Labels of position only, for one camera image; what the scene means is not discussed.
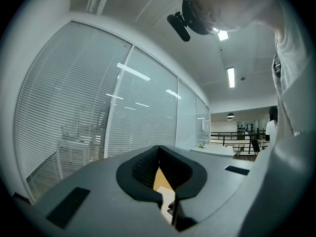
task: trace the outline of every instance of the black slot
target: black slot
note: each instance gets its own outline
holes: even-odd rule
[[[60,228],[65,228],[85,198],[88,196],[89,192],[89,190],[83,188],[74,188],[47,216],[47,219],[54,225]]]
[[[234,172],[234,173],[238,173],[241,175],[248,175],[249,171],[248,169],[244,169],[244,168],[237,168],[237,167],[233,167],[233,166],[228,166],[227,168],[225,168],[225,170]]]

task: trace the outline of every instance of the white horizontal blind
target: white horizontal blind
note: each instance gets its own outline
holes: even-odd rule
[[[190,150],[197,143],[197,95],[179,80],[176,147]]]
[[[208,112],[203,101],[197,97],[197,144],[208,144]]]
[[[127,65],[150,79],[124,71],[113,106],[109,157],[150,145],[175,145],[176,76],[138,49]]]
[[[20,171],[35,200],[103,158],[117,63],[124,63],[130,49],[102,31],[70,23],[35,59],[19,95],[14,129]]]

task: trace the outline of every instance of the headset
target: headset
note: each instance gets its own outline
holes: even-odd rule
[[[176,12],[174,15],[169,15],[167,17],[169,24],[178,33],[180,38],[185,42],[191,39],[187,27],[200,35],[216,34],[210,33],[205,26],[196,19],[194,13],[189,7],[188,1],[189,0],[183,0],[182,2],[182,14],[180,12]]]

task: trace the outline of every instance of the ceiling light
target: ceiling light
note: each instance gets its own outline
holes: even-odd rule
[[[229,87],[234,88],[235,87],[235,70],[234,68],[227,69],[228,73],[228,79],[229,79]]]
[[[110,94],[106,94],[107,96],[109,96],[109,97],[115,97],[115,98],[118,98],[118,99],[124,99],[124,98],[121,98],[121,97],[116,97],[116,96],[113,96],[113,95],[110,95]]]
[[[143,105],[143,104],[140,104],[140,103],[135,103],[137,105],[141,105],[141,106],[145,106],[145,107],[149,107],[148,105]]]
[[[177,98],[179,98],[179,99],[182,98],[182,97],[180,97],[177,93],[173,92],[173,91],[170,90],[170,89],[166,90],[166,92],[168,92],[169,94],[171,94],[171,95],[173,95],[173,96],[175,96],[175,97],[177,97]]]
[[[142,73],[139,73],[138,71],[136,71],[134,69],[131,69],[130,67],[128,67],[126,65],[123,65],[121,63],[118,63],[117,67],[120,68],[120,69],[124,69],[125,71],[130,72],[130,73],[132,73],[132,74],[134,74],[134,75],[136,75],[136,76],[138,76],[138,77],[140,77],[142,79],[145,79],[146,81],[150,80],[149,77],[147,77],[147,76],[143,75]]]
[[[228,39],[228,34],[225,31],[220,31],[217,35],[220,41]]]

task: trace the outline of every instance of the white shirt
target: white shirt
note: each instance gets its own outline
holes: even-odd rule
[[[270,136],[270,147],[273,147],[277,136],[277,126],[274,120],[267,123],[266,135]]]
[[[289,110],[281,101],[282,94],[293,84],[303,70],[313,66],[315,50],[310,37],[292,8],[284,0],[279,0],[284,14],[284,39],[282,43],[276,40],[276,51],[281,62],[281,78],[273,79],[277,92],[278,124],[276,141],[293,134]]]

